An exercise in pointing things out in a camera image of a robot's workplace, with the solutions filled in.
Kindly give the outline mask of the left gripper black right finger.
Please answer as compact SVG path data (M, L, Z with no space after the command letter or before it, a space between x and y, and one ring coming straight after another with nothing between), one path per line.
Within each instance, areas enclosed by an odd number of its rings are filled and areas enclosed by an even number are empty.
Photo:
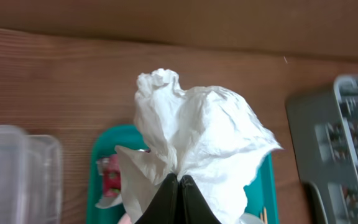
M220 224L190 175L180 181L183 216L186 224Z

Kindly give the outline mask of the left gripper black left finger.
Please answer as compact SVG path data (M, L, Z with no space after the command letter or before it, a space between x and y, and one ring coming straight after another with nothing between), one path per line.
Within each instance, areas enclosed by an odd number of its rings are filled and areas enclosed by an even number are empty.
M177 195L177 176L168 174L150 205L135 224L174 224Z

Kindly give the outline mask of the red snack wrapper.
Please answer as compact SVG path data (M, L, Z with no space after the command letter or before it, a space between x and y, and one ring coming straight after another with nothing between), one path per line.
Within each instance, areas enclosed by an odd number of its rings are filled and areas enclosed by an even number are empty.
M102 157L96 164L102 177L103 197L117 197L121 193L121 171L117 154Z

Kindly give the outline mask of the white napkin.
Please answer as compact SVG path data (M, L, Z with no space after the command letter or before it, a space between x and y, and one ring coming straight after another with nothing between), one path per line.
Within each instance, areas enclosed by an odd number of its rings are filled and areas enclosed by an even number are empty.
M244 187L265 157L279 149L245 99L221 86L184 90L176 72L140 74L132 125L147 149L116 146L125 209L119 222L136 223L168 174L178 181L174 223L185 223L180 181L190 175L221 223L241 223Z

